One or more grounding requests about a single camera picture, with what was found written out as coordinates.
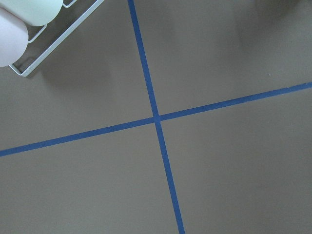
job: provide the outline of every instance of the white wire rack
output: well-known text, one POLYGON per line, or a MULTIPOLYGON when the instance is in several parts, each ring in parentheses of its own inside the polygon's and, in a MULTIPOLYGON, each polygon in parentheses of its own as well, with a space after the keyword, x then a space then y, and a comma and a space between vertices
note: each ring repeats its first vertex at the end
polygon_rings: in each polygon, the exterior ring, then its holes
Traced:
MULTIPOLYGON (((72 6, 75 6, 76 4, 87 2, 85 0, 77 1, 72 0, 70 3, 65 4, 63 3, 63 8, 70 8, 72 6)), ((56 36, 56 39, 52 42, 52 44, 49 44, 49 46, 43 50, 42 53, 40 53, 38 56, 36 56, 33 61, 24 66, 23 61, 16 62, 14 64, 11 64, 10 67, 20 76, 26 77, 28 76, 52 51, 54 51, 57 46, 65 40, 95 9, 97 9, 104 0, 94 0, 92 5, 87 8, 87 10, 83 11, 83 13, 72 23, 61 35, 56 36)), ((29 41, 28 44, 35 44, 36 39, 43 34, 43 32, 49 27, 48 25, 44 25, 29 41)))

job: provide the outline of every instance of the metal frame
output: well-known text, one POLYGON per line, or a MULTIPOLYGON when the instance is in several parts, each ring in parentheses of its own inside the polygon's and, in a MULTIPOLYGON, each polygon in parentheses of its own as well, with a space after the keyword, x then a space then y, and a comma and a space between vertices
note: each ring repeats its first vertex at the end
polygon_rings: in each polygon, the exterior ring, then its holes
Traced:
MULTIPOLYGON (((71 7, 77 0, 73 0, 70 4, 65 5, 63 3, 63 7, 68 8, 71 7)), ((97 9, 104 0, 96 0, 90 6, 88 10, 86 10, 59 38, 57 38, 52 45, 50 45, 24 72, 21 72, 17 67, 13 64, 10 67, 20 76, 26 77, 28 76, 52 51, 54 51, 57 46, 64 41, 95 9, 97 9)), ((32 43, 47 27, 47 25, 43 26, 43 28, 31 39, 28 43, 32 43)))

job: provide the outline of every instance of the blue tape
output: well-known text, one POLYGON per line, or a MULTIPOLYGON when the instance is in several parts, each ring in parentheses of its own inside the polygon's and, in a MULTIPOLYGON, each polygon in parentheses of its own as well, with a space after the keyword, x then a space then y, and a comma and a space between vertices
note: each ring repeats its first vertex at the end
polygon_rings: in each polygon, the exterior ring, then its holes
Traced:
POLYGON ((29 145, 23 145, 23 146, 11 148, 11 149, 1 150, 0 151, 0 157, 6 156, 6 155, 17 154, 17 153, 21 153, 21 152, 25 152, 25 151, 29 151, 29 150, 39 149, 39 148, 43 148, 43 147, 47 147, 47 146, 62 144, 62 143, 66 143, 69 141, 84 139, 84 138, 88 138, 88 137, 94 137, 94 136, 102 135, 105 133, 112 133, 112 132, 116 132, 116 131, 120 131, 120 130, 124 130, 124 129, 128 129, 128 128, 134 128, 134 127, 150 124, 150 123, 154 123, 154 118, 152 118, 152 117, 151 118, 145 118, 145 119, 141 119, 141 120, 137 120, 137 121, 133 121, 133 122, 114 125, 111 127, 100 128, 100 129, 91 130, 88 132, 73 134, 70 136, 63 136, 63 137, 59 137, 59 138, 55 138, 55 139, 51 139, 51 140, 46 140, 46 141, 41 141, 41 142, 29 144, 29 145))
POLYGON ((162 160, 163 160, 164 167, 165 167, 165 172, 166 172, 166 177, 167 177, 167 181, 168 181, 171 201, 172 201, 172 204, 174 207, 175 219, 176 219, 176 223, 177 223, 179 233, 185 234, 182 216, 181 216, 181 211, 180 211, 180 207, 179 207, 179 202, 178 202, 177 195, 176 195, 176 188, 175 188, 175 184, 174 184, 174 180, 173 180, 173 176, 172 176, 172 171, 171 171, 171 167, 170 167, 170 162, 169 162, 169 158, 168 158, 167 148, 166 148, 166 144, 165 144, 164 134, 163 134, 161 123, 160 123, 160 118, 159 118, 158 108, 157 108, 157 104, 156 104, 156 98, 155 98, 155 94, 154 94, 154 90, 153 90, 151 75, 150 75, 150 71, 148 68, 146 54, 145 54, 144 45, 143 45, 143 40, 142 40, 142 36, 141 36, 141 31, 140 31, 140 27, 139 27, 138 20, 137 20, 136 8, 135 8, 133 0, 128 0, 128 4, 129 4, 133 28, 135 31, 136 43, 137 43, 137 47, 138 47, 138 51, 139 51, 140 59, 141 59, 141 63, 142 63, 142 68, 143 68, 143 73, 144 73, 144 77, 145 77, 148 96, 150 99, 153 117, 155 120, 155 127, 156 127, 156 131, 157 131, 161 156, 162 156, 162 160))
POLYGON ((147 92, 148 92, 148 97, 150 99, 153 116, 155 118, 158 118, 159 114, 158 114, 158 108, 157 108, 157 104, 156 104, 156 98, 154 95, 150 70, 149 70, 148 64, 147 64, 147 59, 146 59, 146 55, 145 55, 141 31, 140 31, 140 27, 139 27, 139 24, 137 21, 137 12, 135 9, 135 4, 134 4, 133 0, 128 0, 128 4, 129 4, 130 15, 131 15, 131 19, 132 19, 132 24, 133 24, 135 36, 136 36, 136 44, 138 47, 138 52, 140 54, 140 59, 141 59, 141 63, 142 63, 146 88, 147 88, 147 92))
POLYGON ((180 234, 185 234, 182 216, 181 216, 181 211, 180 211, 180 206, 179 206, 179 202, 178 202, 177 195, 176 195, 176 187, 175 187, 174 179, 172 176, 171 166, 170 166, 169 157, 168 157, 168 153, 167 153, 167 147, 166 147, 166 143, 165 143, 164 134, 163 134, 160 122, 155 122, 155 126, 156 126, 158 141, 159 141, 159 145, 160 145, 162 160, 163 160, 164 167, 165 167, 165 172, 166 172, 167 182, 168 182, 170 196, 171 196, 171 200, 172 200, 172 205, 174 207, 177 227, 178 227, 180 234))
POLYGON ((260 94, 254 94, 254 95, 250 95, 250 96, 246 96, 246 97, 240 97, 240 98, 236 98, 236 99, 232 99, 232 100, 228 100, 228 101, 222 101, 222 102, 218 102, 218 103, 214 103, 214 104, 210 104, 210 105, 199 106, 199 107, 191 108, 188 110, 177 111, 177 112, 161 115, 160 120, 164 121, 164 120, 168 120, 168 119, 173 119, 173 118, 178 118, 178 117, 183 117, 183 116, 189 116, 189 115, 197 114, 200 112, 215 110, 215 109, 219 109, 219 108, 223 108, 223 107, 227 107, 227 106, 242 104, 244 102, 259 100, 259 99, 263 99, 263 98, 269 98, 269 97, 287 94, 287 93, 291 93, 291 92, 296 92, 296 91, 309 89, 309 88, 312 88, 312 82, 299 84, 299 85, 292 86, 289 88, 276 89, 276 90, 272 90, 272 91, 268 91, 268 92, 264 92, 264 93, 260 93, 260 94))

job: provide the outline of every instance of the cylindrical object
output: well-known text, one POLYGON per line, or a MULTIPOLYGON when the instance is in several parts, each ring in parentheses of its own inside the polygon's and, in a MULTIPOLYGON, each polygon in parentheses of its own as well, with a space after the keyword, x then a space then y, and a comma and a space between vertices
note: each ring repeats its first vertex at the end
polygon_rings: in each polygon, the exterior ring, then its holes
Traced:
POLYGON ((51 22, 62 4, 63 0, 0 0, 0 7, 32 26, 51 22))
POLYGON ((28 31, 23 21, 0 8, 0 32, 0 67, 5 67, 24 54, 28 31))

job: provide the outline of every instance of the gray floor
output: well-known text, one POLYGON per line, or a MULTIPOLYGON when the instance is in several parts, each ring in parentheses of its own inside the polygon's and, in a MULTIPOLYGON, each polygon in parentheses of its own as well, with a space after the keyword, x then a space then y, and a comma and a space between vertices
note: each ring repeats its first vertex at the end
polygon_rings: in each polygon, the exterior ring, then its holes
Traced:
MULTIPOLYGON (((134 2, 161 115, 312 81, 309 0, 134 2)), ((0 152, 152 116, 126 0, 28 78, 0 68, 0 152)), ((311 116, 306 89, 162 121, 185 233, 312 233, 311 116)), ((0 220, 177 234, 155 125, 0 157, 0 220)))

